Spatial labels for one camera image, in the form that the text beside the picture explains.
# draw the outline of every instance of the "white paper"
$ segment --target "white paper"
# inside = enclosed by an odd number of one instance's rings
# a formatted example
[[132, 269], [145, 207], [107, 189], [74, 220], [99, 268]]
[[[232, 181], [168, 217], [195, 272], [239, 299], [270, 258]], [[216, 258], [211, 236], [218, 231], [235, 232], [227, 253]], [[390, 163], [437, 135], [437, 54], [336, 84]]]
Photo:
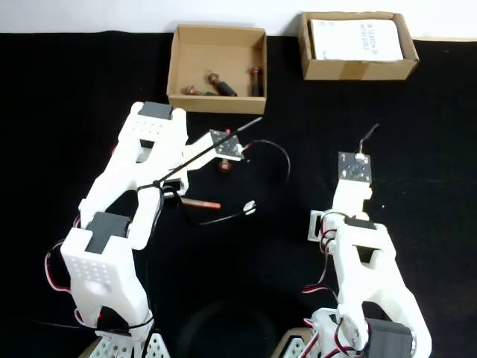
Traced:
[[317, 60], [402, 60], [392, 20], [310, 20]]

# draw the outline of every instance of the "metal base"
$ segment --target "metal base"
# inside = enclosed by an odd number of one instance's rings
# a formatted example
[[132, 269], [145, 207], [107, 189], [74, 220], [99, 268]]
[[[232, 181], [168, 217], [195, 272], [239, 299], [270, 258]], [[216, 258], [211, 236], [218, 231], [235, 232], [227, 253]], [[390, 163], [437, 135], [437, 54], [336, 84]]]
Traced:
[[[146, 358], [171, 358], [159, 333], [154, 333], [151, 336], [147, 349]], [[96, 345], [89, 358], [131, 358], [132, 353], [132, 345], [120, 345], [114, 340], [104, 337]]]

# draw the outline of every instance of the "white wall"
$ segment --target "white wall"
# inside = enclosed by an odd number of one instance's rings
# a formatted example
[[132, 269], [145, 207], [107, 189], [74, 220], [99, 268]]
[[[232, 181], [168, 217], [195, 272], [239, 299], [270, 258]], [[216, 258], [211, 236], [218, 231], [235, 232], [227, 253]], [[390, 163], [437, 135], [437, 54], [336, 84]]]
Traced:
[[475, 0], [1, 0], [0, 32], [172, 32], [177, 23], [295, 35], [300, 11], [403, 13], [412, 37], [477, 39]]

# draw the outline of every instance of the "open cardboard box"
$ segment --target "open cardboard box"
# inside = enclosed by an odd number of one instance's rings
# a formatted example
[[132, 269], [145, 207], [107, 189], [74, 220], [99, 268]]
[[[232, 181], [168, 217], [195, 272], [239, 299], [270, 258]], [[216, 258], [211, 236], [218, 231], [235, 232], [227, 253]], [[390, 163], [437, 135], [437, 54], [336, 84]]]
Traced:
[[[313, 58], [312, 34], [309, 20], [389, 19], [396, 23], [403, 60], [349, 61], [316, 60]], [[419, 63], [416, 48], [400, 13], [302, 13], [300, 19], [301, 64], [306, 80], [405, 80]]]
[[[250, 70], [262, 67], [263, 97], [251, 97]], [[236, 97], [184, 95], [187, 86], [217, 92], [210, 72], [231, 86]], [[167, 85], [169, 102], [192, 112], [262, 114], [267, 96], [265, 30], [209, 25], [179, 25], [174, 32]]]

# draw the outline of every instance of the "robotic arm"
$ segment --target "robotic arm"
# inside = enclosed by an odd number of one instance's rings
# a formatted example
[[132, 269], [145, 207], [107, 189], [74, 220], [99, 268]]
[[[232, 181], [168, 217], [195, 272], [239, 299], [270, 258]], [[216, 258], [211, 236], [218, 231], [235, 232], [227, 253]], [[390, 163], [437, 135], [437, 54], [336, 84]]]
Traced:
[[[75, 317], [103, 336], [91, 357], [113, 354], [129, 358], [133, 353], [140, 358], [149, 357], [149, 351], [168, 357], [158, 333], [148, 339], [154, 317], [136, 276], [132, 252], [147, 245], [163, 196], [167, 195], [150, 183], [167, 176], [158, 185], [178, 182], [178, 194], [184, 195], [189, 188], [188, 170], [199, 169], [216, 157], [243, 158], [236, 136], [227, 139], [224, 132], [210, 131], [191, 145], [186, 145], [187, 138], [184, 110], [136, 102], [106, 169], [80, 203], [80, 227], [73, 227], [61, 245], [71, 277], [69, 292], [78, 307]], [[132, 221], [106, 212], [131, 189], [138, 190], [138, 207]]]
[[[311, 212], [308, 235], [333, 256], [338, 307], [313, 313], [309, 323], [317, 343], [309, 351], [322, 357], [331, 357], [335, 349], [337, 357], [353, 357], [352, 351], [358, 357], [428, 357], [431, 336], [399, 272], [388, 231], [363, 212], [372, 194], [370, 157], [341, 152], [338, 170], [332, 208]], [[364, 301], [378, 304], [390, 321], [365, 318]]]

